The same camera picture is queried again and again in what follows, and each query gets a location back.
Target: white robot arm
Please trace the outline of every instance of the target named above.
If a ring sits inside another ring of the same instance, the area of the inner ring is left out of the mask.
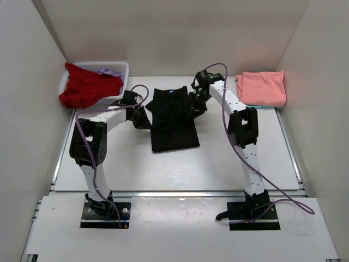
[[[108,109],[115,110],[120,106],[136,105],[139,103],[137,101],[138,97],[137,93],[126,90],[123,99],[113,103]],[[100,217],[107,217],[112,208],[110,203],[105,200],[113,202],[112,193],[106,183],[103,170],[103,162],[107,154],[107,133],[127,120],[133,121],[136,129],[148,129],[151,127],[143,106],[103,112],[90,119],[79,118],[79,124],[89,143],[96,163],[95,179],[91,158],[77,126],[75,126],[73,132],[69,154],[83,171],[88,186],[88,193],[85,197],[91,209]]]
[[[210,74],[206,70],[196,74],[191,84],[195,90],[189,93],[190,108],[193,117],[197,117],[207,111],[206,101],[213,97],[223,106],[228,114],[228,136],[239,155],[254,168],[251,170],[242,163],[244,173],[244,188],[246,202],[242,209],[248,209],[253,216],[270,204],[270,198],[262,177],[256,172],[259,170],[256,143],[258,137],[257,110],[249,108],[242,103],[231,90],[226,89],[223,101],[224,78],[221,74]],[[216,219],[221,220],[230,215],[229,212],[219,214]]]

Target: pink towel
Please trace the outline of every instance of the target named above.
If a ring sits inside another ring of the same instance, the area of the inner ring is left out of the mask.
[[[282,107],[286,103],[283,78],[284,71],[237,75],[238,98],[246,105]]]

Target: laundry basket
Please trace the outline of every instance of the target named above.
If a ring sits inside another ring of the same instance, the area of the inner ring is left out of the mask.
[[[124,95],[124,91],[127,88],[127,80],[129,77],[129,65],[125,62],[80,62],[74,63],[78,67],[83,67],[86,70],[96,72],[103,67],[107,67],[110,70],[121,73],[121,79],[124,82],[124,86],[121,88],[121,93],[118,96],[104,97],[97,102],[97,104],[112,104],[113,102],[121,99]],[[66,71],[61,85],[59,87],[59,94],[62,94],[67,89],[67,83],[69,81],[69,72]]]

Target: red cloth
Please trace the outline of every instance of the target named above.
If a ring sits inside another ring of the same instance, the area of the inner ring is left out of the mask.
[[[87,108],[103,97],[118,96],[124,83],[118,76],[100,75],[65,63],[69,72],[67,89],[59,96],[66,108]]]

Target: white platform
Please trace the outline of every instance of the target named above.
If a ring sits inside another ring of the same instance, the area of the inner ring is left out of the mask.
[[[128,89],[145,84],[153,99],[154,88],[191,91],[192,76],[129,78]],[[228,86],[235,92],[234,78]],[[145,91],[139,87],[139,94]],[[108,133],[104,170],[112,190],[244,190],[242,166],[224,133],[221,107],[212,98],[208,111],[195,120],[199,148],[154,154],[149,130],[136,130],[131,122]],[[282,189],[299,189],[296,173],[274,109],[258,110],[260,170]],[[69,156],[74,125],[68,137],[55,190],[87,191],[82,171]]]
[[[130,228],[79,228],[83,194],[45,196],[27,254],[47,261],[283,261],[338,258],[316,199],[300,198],[316,212],[276,206],[281,230],[229,231],[215,216],[225,198],[132,198]]]

